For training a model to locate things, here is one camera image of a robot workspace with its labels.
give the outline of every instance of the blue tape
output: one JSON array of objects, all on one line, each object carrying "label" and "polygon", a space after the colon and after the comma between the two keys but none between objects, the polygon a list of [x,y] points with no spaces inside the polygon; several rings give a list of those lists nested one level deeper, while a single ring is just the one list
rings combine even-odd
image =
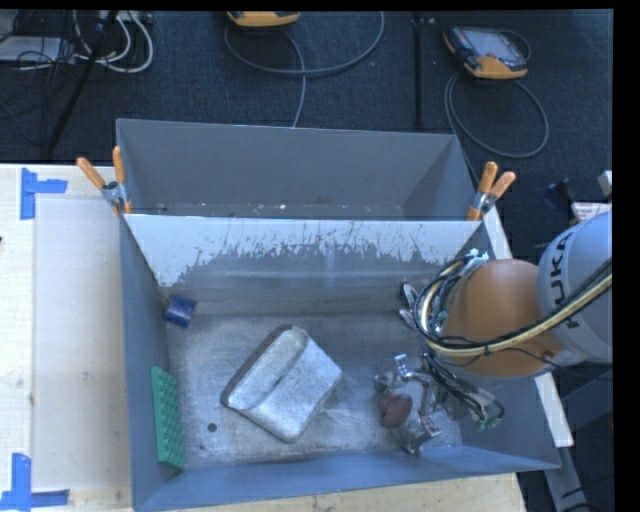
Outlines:
[{"label": "blue tape", "polygon": [[0,496],[0,510],[30,512],[33,507],[66,505],[69,489],[63,491],[31,492],[31,459],[21,453],[11,456],[11,490]]},{"label": "blue tape", "polygon": [[20,219],[36,216],[36,194],[63,194],[67,190],[65,180],[38,181],[38,174],[22,168],[22,190],[20,197]]}]

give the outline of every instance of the gray bin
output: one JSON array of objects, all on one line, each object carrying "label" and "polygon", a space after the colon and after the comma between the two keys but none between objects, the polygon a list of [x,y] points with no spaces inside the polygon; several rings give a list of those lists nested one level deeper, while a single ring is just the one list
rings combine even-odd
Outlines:
[{"label": "gray bin", "polygon": [[[418,456],[380,424],[374,375],[397,352],[418,363],[401,284],[472,247],[492,255],[485,224],[464,220],[474,190],[455,136],[130,119],[116,136],[134,209],[120,238],[136,510],[558,467],[532,378],[489,383],[506,408],[492,430],[435,418],[443,434]],[[175,293],[197,301],[187,328],[163,320]],[[283,324],[343,372],[295,443],[220,403]],[[153,366],[178,380],[183,471],[157,461]]]}]

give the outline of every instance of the clamp handle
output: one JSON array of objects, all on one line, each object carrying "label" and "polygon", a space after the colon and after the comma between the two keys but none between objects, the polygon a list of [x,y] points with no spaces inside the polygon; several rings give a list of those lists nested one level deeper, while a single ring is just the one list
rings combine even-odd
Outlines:
[{"label": "clamp handle", "polygon": [[516,179],[514,172],[507,171],[494,183],[497,174],[498,165],[495,162],[487,162],[473,204],[467,210],[467,220],[479,220]]},{"label": "clamp handle", "polygon": [[498,181],[496,181],[495,185],[491,187],[489,194],[495,197],[495,199],[500,199],[515,180],[516,173],[511,171],[505,172],[502,176],[500,176],[500,178],[498,178]]},{"label": "clamp handle", "polygon": [[491,186],[496,180],[498,175],[498,164],[495,162],[487,162],[484,166],[480,183],[478,184],[478,192],[488,194],[491,191]]},{"label": "clamp handle", "polygon": [[87,175],[87,178],[89,178],[91,183],[93,183],[97,189],[102,190],[102,188],[107,184],[96,168],[91,165],[91,162],[83,156],[76,159],[76,165],[82,169],[82,171]]},{"label": "clamp handle", "polygon": [[[124,161],[122,160],[122,149],[120,146],[114,146],[113,151],[111,153],[113,160],[113,168],[116,171],[116,181],[118,183],[124,183],[126,179],[126,174],[124,171]],[[131,200],[127,201],[123,205],[124,213],[131,213],[133,207],[131,205]]]}]

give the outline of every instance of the small blue cap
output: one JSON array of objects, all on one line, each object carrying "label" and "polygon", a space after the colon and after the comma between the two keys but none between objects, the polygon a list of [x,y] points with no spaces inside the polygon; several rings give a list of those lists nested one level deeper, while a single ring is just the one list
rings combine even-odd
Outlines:
[{"label": "small blue cap", "polygon": [[179,325],[180,327],[188,327],[196,304],[197,302],[195,300],[188,297],[172,295],[163,318],[167,322]]}]

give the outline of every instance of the brown object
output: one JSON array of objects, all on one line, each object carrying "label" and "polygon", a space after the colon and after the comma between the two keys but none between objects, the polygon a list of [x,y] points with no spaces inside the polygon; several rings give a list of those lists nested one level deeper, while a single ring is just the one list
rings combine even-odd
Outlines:
[{"label": "brown object", "polygon": [[487,162],[478,184],[478,192],[474,198],[474,204],[469,206],[467,211],[467,220],[479,220],[485,213],[484,209],[493,205],[495,201],[500,199],[507,191],[509,186],[516,180],[514,172],[505,172],[498,181],[495,181],[498,175],[498,164],[495,162]]},{"label": "brown object", "polygon": [[384,393],[378,400],[382,411],[382,425],[387,428],[399,427],[409,416],[413,407],[413,399],[407,393]]},{"label": "brown object", "polygon": [[[538,267],[516,259],[494,260],[480,267],[458,289],[443,336],[487,341],[523,329],[541,319],[536,296]],[[470,346],[464,341],[451,340]],[[562,349],[547,331],[513,347],[479,357],[451,357],[478,375],[516,377],[537,372]]]},{"label": "brown object", "polygon": [[[126,175],[124,172],[124,161],[122,160],[122,150],[120,149],[120,146],[114,146],[111,156],[113,160],[113,168],[116,171],[116,181],[118,183],[124,183]],[[131,213],[131,200],[124,203],[123,209],[124,213]]]},{"label": "brown object", "polygon": [[97,169],[91,165],[91,162],[86,158],[80,156],[76,159],[76,165],[82,169],[82,171],[87,175],[87,178],[95,185],[97,189],[102,189],[106,182],[104,178],[100,176]]}]

